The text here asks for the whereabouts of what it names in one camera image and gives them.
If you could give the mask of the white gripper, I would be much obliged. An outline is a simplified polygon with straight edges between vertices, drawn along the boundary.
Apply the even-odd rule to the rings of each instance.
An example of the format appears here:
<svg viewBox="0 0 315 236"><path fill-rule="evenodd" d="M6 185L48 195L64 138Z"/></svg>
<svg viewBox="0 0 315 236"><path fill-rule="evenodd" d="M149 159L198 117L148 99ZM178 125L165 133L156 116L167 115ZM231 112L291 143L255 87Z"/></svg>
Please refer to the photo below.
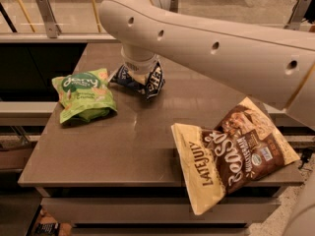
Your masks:
<svg viewBox="0 0 315 236"><path fill-rule="evenodd" d="M134 73L133 79L145 86L158 56L152 51L126 43L122 44L121 54L127 67Z"/></svg>

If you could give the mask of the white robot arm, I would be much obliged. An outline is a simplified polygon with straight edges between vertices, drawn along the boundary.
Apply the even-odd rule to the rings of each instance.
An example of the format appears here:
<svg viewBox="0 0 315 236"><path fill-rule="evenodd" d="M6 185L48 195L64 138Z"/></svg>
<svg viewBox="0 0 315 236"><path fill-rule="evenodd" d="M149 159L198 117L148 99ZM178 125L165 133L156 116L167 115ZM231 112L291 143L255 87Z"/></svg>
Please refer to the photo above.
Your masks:
<svg viewBox="0 0 315 236"><path fill-rule="evenodd" d="M172 13L170 0L103 0L103 28L122 44L133 79L145 84L159 56L315 124L315 37Z"/></svg>

